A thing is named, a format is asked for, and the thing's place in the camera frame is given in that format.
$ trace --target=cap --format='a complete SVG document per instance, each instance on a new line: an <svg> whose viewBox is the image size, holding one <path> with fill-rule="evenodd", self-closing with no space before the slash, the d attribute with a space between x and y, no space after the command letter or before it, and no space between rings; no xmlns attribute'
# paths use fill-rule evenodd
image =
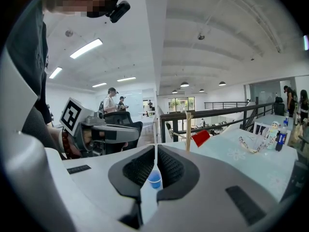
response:
<svg viewBox="0 0 309 232"><path fill-rule="evenodd" d="M116 91L116 89L114 87L110 87L107 93L109 94L111 91Z"/></svg>
<svg viewBox="0 0 309 232"><path fill-rule="evenodd" d="M118 0L109 0L105 1L104 6L99 7L93 7L92 12L87 12L87 17L89 18L98 18L103 15L106 15L107 13L110 13L113 11L117 5Z"/></svg>

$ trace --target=black railing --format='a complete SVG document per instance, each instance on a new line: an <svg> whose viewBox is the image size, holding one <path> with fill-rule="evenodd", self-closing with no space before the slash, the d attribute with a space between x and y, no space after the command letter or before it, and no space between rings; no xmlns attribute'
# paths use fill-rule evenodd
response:
<svg viewBox="0 0 309 232"><path fill-rule="evenodd" d="M216 110L225 108L244 107L248 104L247 101L229 101L229 102L204 102L205 110Z"/></svg>
<svg viewBox="0 0 309 232"><path fill-rule="evenodd" d="M198 128L198 129L192 129L191 132L199 132L201 130L213 130L213 129L217 129L217 128L221 128L224 126L229 126L229 125L233 125L236 123L240 123L242 122L242 124L240 125L240 128L243 130L246 130L248 127L251 127L252 124L252 120L254 117L258 117L259 115L264 115L271 111L271 114L273 114L274 110L273 110L273 102L272 103L266 103L266 104L261 104L261 105L253 105L253 106L243 106L243 107L235 107L235 108L227 108L227 109L214 109L214 110L208 110L208 111L196 111L196 112L192 112L191 115L193 115L193 118L205 118L205 117L212 117L212 116L220 116L220 115L225 115L225 114L234 114L234 113L240 113L243 112L243 118L239 119L239 120L234 120L233 122L229 122L226 124L222 124L222 125L217 125L217 126L210 126L210 127L203 127L203 128ZM259 108L264 108L264 111L262 113L257 113ZM247 111L250 110L254 110L252 115L247 117ZM162 142L165 143L166 139L165 139L165 126L164 123L166 122L172 122L173 124L173 132L177 133L177 134L186 134L186 131L184 130L179 130L178 129L178 120L183 120L186 119L186 115L185 113L177 113L177 114L164 114L160 116L160 124L161 124L161 138L162 138ZM174 135L173 136L173 141L174 142L178 142L178 136Z"/></svg>

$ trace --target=black chair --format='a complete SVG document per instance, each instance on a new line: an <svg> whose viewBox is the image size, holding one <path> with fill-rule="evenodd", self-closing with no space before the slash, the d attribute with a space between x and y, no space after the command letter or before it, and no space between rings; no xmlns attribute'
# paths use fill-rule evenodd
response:
<svg viewBox="0 0 309 232"><path fill-rule="evenodd" d="M294 162L290 181L281 198L281 202L286 198L290 197L291 195L298 194L301 191L305 182L307 181L307 178L308 166L296 160Z"/></svg>
<svg viewBox="0 0 309 232"><path fill-rule="evenodd" d="M276 97L275 103L274 103L274 112L275 115L284 116L284 104L281 97Z"/></svg>
<svg viewBox="0 0 309 232"><path fill-rule="evenodd" d="M123 112L107 113L103 115L103 118L105 119L105 122L107 124L133 127L133 128L136 128L140 134L141 134L141 130L143 129L143 123L141 121L133 122L129 112L123 111ZM139 142L139 139L128 142L128 146L124 147L123 150L129 150L129 149L136 148L138 142Z"/></svg>

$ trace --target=clear plastic cup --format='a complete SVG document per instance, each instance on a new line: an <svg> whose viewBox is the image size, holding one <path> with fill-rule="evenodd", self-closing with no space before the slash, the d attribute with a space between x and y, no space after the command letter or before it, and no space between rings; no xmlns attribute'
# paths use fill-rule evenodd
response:
<svg viewBox="0 0 309 232"><path fill-rule="evenodd" d="M150 175L148 176L147 180L150 182L152 188L155 188L155 189L159 188L161 186L161 181L162 181L160 171L157 169L153 169Z"/></svg>

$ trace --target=white table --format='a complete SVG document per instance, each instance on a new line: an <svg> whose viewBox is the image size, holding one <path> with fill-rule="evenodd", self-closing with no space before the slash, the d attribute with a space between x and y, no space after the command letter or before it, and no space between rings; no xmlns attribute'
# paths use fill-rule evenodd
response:
<svg viewBox="0 0 309 232"><path fill-rule="evenodd" d="M271 128L271 124L274 121L279 122L281 124L281 127L282 127L284 120L285 120L284 116L273 115L273 114L265 115L265 116L260 117L260 118L255 120L253 132L256 133L257 126L264 126L266 128ZM293 118L289 118L289 123L288 123L287 135L286 135L285 142L289 142L289 139L290 139L290 136L291 136L291 132L293 130L293 123L294 123Z"/></svg>
<svg viewBox="0 0 309 232"><path fill-rule="evenodd" d="M240 145L240 136L249 147L253 146L255 141L249 136L256 137L256 135L236 129L211 137L200 148L194 141L191 141L190 152L219 159L234 166L263 186L279 202L288 185L294 162L298 160L297 151L284 145L280 152L263 149L253 154ZM185 142L163 145L185 150Z"/></svg>

